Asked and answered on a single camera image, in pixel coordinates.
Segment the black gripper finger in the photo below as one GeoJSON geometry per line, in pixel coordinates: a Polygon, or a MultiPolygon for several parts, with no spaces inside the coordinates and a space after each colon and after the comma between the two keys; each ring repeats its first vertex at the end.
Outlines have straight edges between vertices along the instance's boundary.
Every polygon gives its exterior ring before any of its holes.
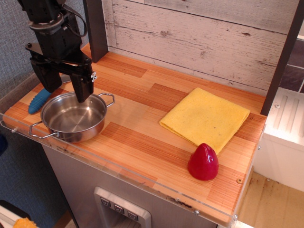
{"type": "Polygon", "coordinates": [[[59,73],[52,69],[50,64],[37,64],[31,62],[33,70],[44,86],[44,88],[52,93],[62,85],[59,73]]]}
{"type": "Polygon", "coordinates": [[[94,92],[94,71],[81,75],[73,73],[70,79],[78,102],[83,103],[94,92]]]}

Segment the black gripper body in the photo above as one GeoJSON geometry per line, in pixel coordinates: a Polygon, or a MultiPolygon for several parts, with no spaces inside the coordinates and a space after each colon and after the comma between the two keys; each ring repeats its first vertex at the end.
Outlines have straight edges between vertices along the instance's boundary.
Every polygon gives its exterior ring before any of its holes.
{"type": "Polygon", "coordinates": [[[50,64],[59,74],[84,74],[93,71],[92,60],[84,54],[78,26],[75,23],[29,23],[38,43],[28,43],[26,49],[31,54],[31,62],[50,64]]]}

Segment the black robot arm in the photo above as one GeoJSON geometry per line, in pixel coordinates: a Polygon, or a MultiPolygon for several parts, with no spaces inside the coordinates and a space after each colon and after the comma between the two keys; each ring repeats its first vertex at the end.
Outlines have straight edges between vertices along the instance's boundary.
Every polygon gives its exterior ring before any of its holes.
{"type": "Polygon", "coordinates": [[[28,43],[31,65],[44,88],[52,93],[62,84],[60,74],[70,76],[78,102],[84,102],[94,91],[95,73],[92,60],[81,51],[82,37],[76,18],[80,14],[63,0],[21,0],[36,43],[28,43]]]}

